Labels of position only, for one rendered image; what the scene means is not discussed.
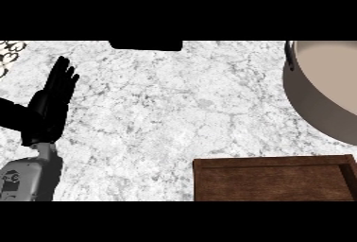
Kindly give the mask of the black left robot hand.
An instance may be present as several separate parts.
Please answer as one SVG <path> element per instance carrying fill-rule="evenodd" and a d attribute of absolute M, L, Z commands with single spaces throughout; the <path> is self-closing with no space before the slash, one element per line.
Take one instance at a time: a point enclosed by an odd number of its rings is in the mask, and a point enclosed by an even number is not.
<path fill-rule="evenodd" d="M 22 146 L 54 144 L 63 134 L 67 103 L 79 75 L 69 59 L 59 56 L 41 90 L 23 107 L 0 97 L 0 127 L 20 132 Z"/>

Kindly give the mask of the brown wooden tray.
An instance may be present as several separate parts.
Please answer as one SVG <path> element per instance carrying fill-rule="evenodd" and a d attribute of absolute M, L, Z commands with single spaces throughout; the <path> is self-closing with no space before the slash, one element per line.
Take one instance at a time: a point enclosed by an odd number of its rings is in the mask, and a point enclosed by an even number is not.
<path fill-rule="evenodd" d="M 357 201 L 351 154 L 194 159 L 194 201 Z"/>

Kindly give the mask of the large grey pot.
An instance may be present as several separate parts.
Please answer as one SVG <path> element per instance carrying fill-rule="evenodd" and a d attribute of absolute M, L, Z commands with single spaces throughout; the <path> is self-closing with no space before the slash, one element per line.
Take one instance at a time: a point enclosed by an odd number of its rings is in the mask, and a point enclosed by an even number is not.
<path fill-rule="evenodd" d="M 357 41 L 286 41 L 283 88 L 308 124 L 357 146 Z"/>

